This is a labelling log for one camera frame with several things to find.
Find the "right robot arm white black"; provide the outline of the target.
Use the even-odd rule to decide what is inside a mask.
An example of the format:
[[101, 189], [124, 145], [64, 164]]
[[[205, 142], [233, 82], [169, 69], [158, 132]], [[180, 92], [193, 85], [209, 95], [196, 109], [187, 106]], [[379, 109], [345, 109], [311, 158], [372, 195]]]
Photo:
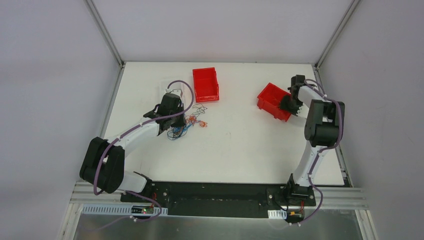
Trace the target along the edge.
[[289, 96], [284, 96], [280, 109], [297, 115], [302, 106], [308, 108], [304, 127], [306, 146], [301, 160], [283, 188], [284, 200], [296, 205], [312, 198], [313, 179], [329, 150], [335, 149], [344, 133], [345, 103], [327, 96], [320, 84], [312, 86], [312, 80], [295, 75], [290, 80]]

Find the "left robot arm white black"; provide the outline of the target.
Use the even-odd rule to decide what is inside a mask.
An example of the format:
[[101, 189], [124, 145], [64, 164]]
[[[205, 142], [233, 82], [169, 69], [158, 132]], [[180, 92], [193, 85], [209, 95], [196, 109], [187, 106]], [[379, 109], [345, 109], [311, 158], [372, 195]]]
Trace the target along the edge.
[[93, 184], [96, 192], [133, 192], [140, 202], [152, 198], [153, 189], [147, 177], [125, 170], [126, 157], [144, 142], [159, 136], [169, 128], [184, 125], [184, 104], [179, 95], [165, 93], [161, 103], [143, 115], [140, 122], [109, 139], [93, 138], [86, 151], [79, 176]]

